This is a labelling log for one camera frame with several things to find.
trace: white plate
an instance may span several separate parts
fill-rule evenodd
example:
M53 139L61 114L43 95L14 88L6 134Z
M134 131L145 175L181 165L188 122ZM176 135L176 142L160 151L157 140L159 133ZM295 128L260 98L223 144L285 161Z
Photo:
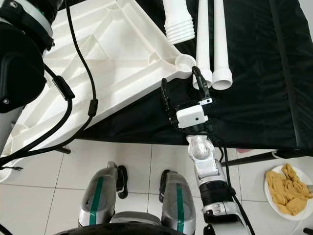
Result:
M284 165L280 165L278 167L275 167L274 169L272 169L272 171L283 174L282 172L282 168ZM297 173L297 175L299 176L300 180L305 183L306 185L312 185L312 181L309 179L309 177L300 169L296 168L296 167L292 167L294 169L294 171ZM288 220L304 220L306 218L308 218L312 212L313 212L313 200L310 199L308 200L307 206L304 209L304 211L302 211L301 213L299 213L297 216L292 216L289 214L283 214L279 211L278 207L276 206L276 204L273 202L272 200L272 196L269 192L269 188L268 188L268 183L266 181L266 179L264 180L264 191L265 191L265 195L266 198L268 199L268 202L270 204L270 206L273 208L274 211L276 211L280 216L284 217L285 219Z

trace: screw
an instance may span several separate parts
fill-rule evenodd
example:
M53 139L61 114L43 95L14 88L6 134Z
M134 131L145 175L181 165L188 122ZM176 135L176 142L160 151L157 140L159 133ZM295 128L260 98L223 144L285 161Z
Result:
M4 104L9 104L10 101L9 101L9 99L4 99L4 100L3 100L3 103L4 103Z
M13 8L18 8L18 4L14 1L10 2L10 6L12 6Z

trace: green stripe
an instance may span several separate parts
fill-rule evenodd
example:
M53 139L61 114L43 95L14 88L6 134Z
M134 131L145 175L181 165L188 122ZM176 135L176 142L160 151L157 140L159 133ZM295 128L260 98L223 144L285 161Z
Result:
M184 232L184 204L182 200L182 191L180 184L176 184L176 192L177 192L177 231L183 233Z
M100 195L102 191L102 185L103 185L103 178L99 178L97 182L96 192L93 196L92 206L90 210L90 216L89 216L89 225L95 225L97 224L97 211L99 206L99 200Z

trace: robot leg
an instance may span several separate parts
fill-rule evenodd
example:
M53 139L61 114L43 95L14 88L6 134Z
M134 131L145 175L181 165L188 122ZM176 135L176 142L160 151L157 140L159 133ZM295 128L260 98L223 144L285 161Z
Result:
M109 223L115 213L117 191L120 198L127 197L127 172L124 166L109 162L89 183L80 206L79 225Z
M163 202L162 225L192 235L196 230L196 210L185 178L166 170L160 184L160 201Z

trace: white wall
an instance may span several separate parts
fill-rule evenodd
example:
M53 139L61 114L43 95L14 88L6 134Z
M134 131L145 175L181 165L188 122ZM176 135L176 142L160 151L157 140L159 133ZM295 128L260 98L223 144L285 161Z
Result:
M311 37L313 38L313 0L299 0L299 2L308 19Z

